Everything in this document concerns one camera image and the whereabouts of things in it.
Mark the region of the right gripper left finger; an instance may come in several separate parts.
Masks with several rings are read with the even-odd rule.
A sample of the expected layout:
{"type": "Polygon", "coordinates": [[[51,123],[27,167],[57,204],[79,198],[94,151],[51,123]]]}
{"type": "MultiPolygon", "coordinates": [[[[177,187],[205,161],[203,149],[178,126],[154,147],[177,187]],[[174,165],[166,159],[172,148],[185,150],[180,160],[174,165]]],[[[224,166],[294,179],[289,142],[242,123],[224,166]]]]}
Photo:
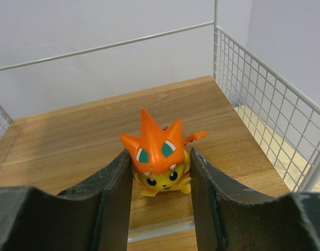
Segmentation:
{"type": "Polygon", "coordinates": [[[57,195],[0,187],[0,250],[126,250],[133,179],[127,151],[57,195]]]}

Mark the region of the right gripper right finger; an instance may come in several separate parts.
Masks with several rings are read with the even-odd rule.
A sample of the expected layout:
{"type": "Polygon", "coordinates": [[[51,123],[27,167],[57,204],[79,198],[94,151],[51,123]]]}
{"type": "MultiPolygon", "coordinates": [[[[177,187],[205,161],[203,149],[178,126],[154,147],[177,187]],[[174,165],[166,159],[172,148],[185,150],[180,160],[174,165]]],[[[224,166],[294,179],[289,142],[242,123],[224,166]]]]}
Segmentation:
{"type": "Polygon", "coordinates": [[[260,193],[191,149],[198,250],[320,250],[320,192],[260,193]]]}

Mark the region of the orange dragon toy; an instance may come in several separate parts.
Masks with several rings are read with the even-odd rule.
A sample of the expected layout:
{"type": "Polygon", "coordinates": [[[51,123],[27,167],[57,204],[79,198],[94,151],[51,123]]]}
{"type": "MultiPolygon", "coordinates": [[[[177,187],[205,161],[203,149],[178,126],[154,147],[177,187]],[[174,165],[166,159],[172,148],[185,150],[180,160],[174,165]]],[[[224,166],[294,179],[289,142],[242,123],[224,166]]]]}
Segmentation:
{"type": "Polygon", "coordinates": [[[182,122],[161,128],[145,108],[140,112],[140,136],[120,134],[131,157],[133,179],[143,189],[141,196],[154,197],[160,192],[191,193],[191,158],[187,143],[207,136],[198,131],[182,139],[182,122]]]}

